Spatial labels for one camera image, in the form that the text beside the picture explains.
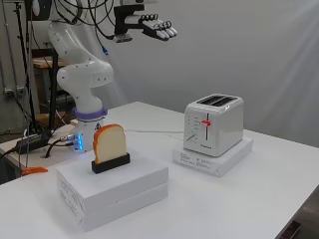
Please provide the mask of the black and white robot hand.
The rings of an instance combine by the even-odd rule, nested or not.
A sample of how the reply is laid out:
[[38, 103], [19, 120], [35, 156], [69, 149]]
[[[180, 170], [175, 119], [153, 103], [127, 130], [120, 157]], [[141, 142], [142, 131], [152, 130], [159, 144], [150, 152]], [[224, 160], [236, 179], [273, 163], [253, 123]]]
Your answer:
[[177, 36], [177, 30], [171, 21], [163, 21], [158, 14], [140, 14], [145, 10], [144, 4], [122, 5], [114, 8], [116, 18], [113, 40], [125, 43], [133, 39], [130, 30], [141, 30], [148, 37], [168, 41]]

